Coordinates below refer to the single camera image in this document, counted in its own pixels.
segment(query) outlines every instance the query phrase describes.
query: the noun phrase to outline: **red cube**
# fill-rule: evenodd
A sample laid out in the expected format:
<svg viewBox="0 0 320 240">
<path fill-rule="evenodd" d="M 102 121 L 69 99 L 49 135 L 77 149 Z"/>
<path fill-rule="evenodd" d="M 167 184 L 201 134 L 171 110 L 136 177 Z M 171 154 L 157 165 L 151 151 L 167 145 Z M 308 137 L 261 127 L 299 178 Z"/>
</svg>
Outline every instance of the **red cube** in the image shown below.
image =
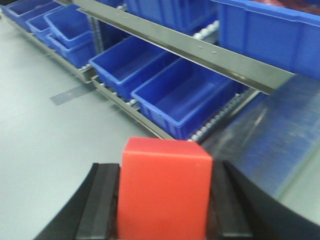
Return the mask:
<svg viewBox="0 0 320 240">
<path fill-rule="evenodd" d="M 212 157 L 197 143 L 132 137 L 122 156 L 121 240 L 204 240 Z"/>
</svg>

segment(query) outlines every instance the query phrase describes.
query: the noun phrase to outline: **stacked blue bins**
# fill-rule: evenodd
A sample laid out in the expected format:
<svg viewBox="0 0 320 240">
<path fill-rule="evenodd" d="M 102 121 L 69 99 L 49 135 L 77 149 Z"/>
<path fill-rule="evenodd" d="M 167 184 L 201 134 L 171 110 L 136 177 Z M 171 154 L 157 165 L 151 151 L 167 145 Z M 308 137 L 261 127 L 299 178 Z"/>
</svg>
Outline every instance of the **stacked blue bins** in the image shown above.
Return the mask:
<svg viewBox="0 0 320 240">
<path fill-rule="evenodd" d="M 212 22 L 217 5 L 209 0 L 124 0 L 129 13 L 191 34 L 210 18 Z"/>
<path fill-rule="evenodd" d="M 56 51 L 77 68 L 88 63 L 96 55 L 93 34 L 87 16 L 70 5 L 46 14 L 50 27 L 47 36 Z"/>
<path fill-rule="evenodd" d="M 143 115 L 187 140 L 239 91 L 241 84 L 179 59 L 132 92 Z"/>
<path fill-rule="evenodd" d="M 62 9 L 64 8 L 64 6 L 60 6 L 58 8 L 56 8 L 56 10 Z M 49 24 L 46 22 L 45 18 L 44 18 L 44 14 L 40 15 L 40 16 L 36 16 L 32 19 L 30 19 L 29 21 L 27 21 L 26 23 L 28 24 L 31 32 L 33 32 L 33 34 L 42 42 L 44 42 L 47 46 L 52 48 L 52 44 L 51 41 L 48 39 L 47 35 L 50 34 L 50 26 Z"/>
<path fill-rule="evenodd" d="M 221 47 L 320 80 L 320 16 L 251 0 L 214 2 Z"/>
<path fill-rule="evenodd" d="M 97 0 L 97 1 L 114 8 L 124 4 L 124 0 Z"/>
<path fill-rule="evenodd" d="M 17 1 L 6 8 L 8 16 L 17 24 L 30 32 L 27 21 L 60 7 L 61 4 L 52 0 L 23 0 Z"/>
<path fill-rule="evenodd" d="M 134 36 L 90 60 L 102 82 L 125 100 L 178 57 Z"/>
</svg>

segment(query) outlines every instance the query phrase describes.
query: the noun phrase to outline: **metal shelf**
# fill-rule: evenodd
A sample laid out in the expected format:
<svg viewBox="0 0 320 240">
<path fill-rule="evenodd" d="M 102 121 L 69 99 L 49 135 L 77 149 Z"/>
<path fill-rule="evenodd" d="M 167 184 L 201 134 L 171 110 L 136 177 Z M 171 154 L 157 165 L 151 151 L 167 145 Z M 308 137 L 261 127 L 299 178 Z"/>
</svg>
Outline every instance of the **metal shelf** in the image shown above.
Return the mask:
<svg viewBox="0 0 320 240">
<path fill-rule="evenodd" d="M 81 7 L 80 11 L 102 22 L 266 94 L 294 75 L 95 0 L 73 2 Z"/>
<path fill-rule="evenodd" d="M 17 23 L 12 21 L 10 18 L 8 18 L 6 15 L 2 14 L 6 18 L 6 20 L 16 29 L 18 29 L 25 37 L 28 38 L 33 44 L 37 45 L 40 49 L 42 49 L 45 53 L 49 54 L 53 59 L 55 59 L 59 64 L 61 64 L 63 67 L 68 69 L 71 73 L 73 73 L 76 77 L 78 77 L 80 80 L 82 80 L 84 83 L 91 82 L 91 77 L 96 75 L 95 69 L 90 66 L 84 66 L 82 68 L 77 68 L 74 65 L 72 65 L 68 60 L 64 59 L 62 56 L 60 56 L 54 49 L 48 47 L 45 45 L 42 41 L 37 39 L 32 33 L 27 32 L 25 29 L 23 29 L 21 26 L 19 26 Z"/>
</svg>

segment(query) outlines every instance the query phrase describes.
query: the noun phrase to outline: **gray floor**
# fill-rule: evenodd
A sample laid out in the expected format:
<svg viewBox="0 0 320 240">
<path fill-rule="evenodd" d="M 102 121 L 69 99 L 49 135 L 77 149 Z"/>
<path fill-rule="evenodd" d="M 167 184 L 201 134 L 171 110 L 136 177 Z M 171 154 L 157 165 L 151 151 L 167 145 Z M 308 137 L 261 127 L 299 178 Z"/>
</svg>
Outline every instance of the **gray floor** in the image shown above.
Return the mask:
<svg viewBox="0 0 320 240">
<path fill-rule="evenodd" d="M 92 163 L 118 163 L 130 136 L 153 137 L 0 20 L 0 240 L 31 240 Z"/>
</svg>

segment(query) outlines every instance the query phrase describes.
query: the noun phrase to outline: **red block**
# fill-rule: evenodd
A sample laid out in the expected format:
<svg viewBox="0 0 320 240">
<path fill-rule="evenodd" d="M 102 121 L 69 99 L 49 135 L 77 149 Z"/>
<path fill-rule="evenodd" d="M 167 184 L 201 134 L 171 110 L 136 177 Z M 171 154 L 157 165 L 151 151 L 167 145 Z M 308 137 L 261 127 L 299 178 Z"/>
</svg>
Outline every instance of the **red block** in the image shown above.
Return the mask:
<svg viewBox="0 0 320 240">
<path fill-rule="evenodd" d="M 212 157 L 197 143 L 132 137 L 122 156 L 121 240 L 204 240 Z"/>
</svg>

